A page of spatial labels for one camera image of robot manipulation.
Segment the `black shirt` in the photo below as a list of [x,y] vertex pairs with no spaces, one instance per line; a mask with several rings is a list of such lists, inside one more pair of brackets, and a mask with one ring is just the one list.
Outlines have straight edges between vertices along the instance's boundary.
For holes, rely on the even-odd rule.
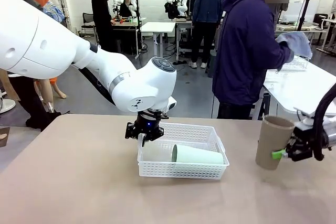
[[[193,12],[195,1],[196,0],[191,0],[191,3],[190,3],[190,11],[191,11],[191,13]],[[187,1],[187,7],[188,7],[187,13],[189,14],[189,0]]]
[[125,1],[124,1],[124,3],[122,3],[122,4],[120,5],[119,15],[120,15],[121,17],[124,17],[124,18],[131,17],[131,16],[132,16],[132,13],[131,13],[131,11],[128,9],[128,7],[127,7]]
[[95,25],[110,24],[111,15],[107,0],[91,0]]

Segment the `robot logo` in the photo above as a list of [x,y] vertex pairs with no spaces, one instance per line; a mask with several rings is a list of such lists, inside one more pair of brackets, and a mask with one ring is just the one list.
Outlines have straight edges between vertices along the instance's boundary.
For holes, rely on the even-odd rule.
[[136,100],[136,105],[132,105],[132,107],[138,108],[138,105],[142,103],[141,99]]

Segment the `person in purple jacket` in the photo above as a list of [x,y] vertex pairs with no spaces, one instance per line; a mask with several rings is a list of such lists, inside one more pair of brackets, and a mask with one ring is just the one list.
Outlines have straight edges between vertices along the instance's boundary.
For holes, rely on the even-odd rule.
[[274,38],[274,14],[265,0],[223,0],[226,15],[219,41],[213,93],[219,119],[247,120],[259,100],[268,69],[290,60],[286,42]]

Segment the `white shoe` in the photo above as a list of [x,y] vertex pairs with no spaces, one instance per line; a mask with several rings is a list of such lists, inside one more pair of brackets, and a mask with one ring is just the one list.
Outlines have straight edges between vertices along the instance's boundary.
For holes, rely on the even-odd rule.
[[197,63],[190,61],[189,62],[189,67],[191,67],[191,68],[197,68]]

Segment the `gray floor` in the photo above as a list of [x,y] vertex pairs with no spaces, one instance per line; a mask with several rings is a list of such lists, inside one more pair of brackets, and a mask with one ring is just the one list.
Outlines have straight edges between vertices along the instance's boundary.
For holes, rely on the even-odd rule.
[[[153,44],[150,39],[145,41],[148,44],[148,53],[141,55],[140,60],[134,56],[128,56],[133,64],[140,68],[153,57]],[[171,52],[165,51],[164,56],[173,62],[175,55],[169,56]],[[336,58],[327,56],[314,49],[312,63],[336,74]],[[169,112],[169,116],[188,118],[211,118],[213,107],[212,79],[208,78],[203,69],[191,69],[187,65],[179,65],[177,68],[177,82],[173,97],[177,100],[177,107]],[[134,115],[124,113],[103,98],[98,91],[73,67],[64,72],[57,82],[60,89],[68,96],[67,99],[60,99],[55,94],[55,109],[62,113],[71,111],[76,114],[109,114],[109,115]],[[214,100],[213,117],[217,117],[218,101]],[[276,101],[271,101],[270,114],[277,114],[292,120],[296,115],[288,114],[277,106]],[[24,127],[29,114],[17,104],[9,112],[0,115],[0,126],[20,126],[12,128],[8,144],[0,148],[0,172],[39,134],[38,131]]]

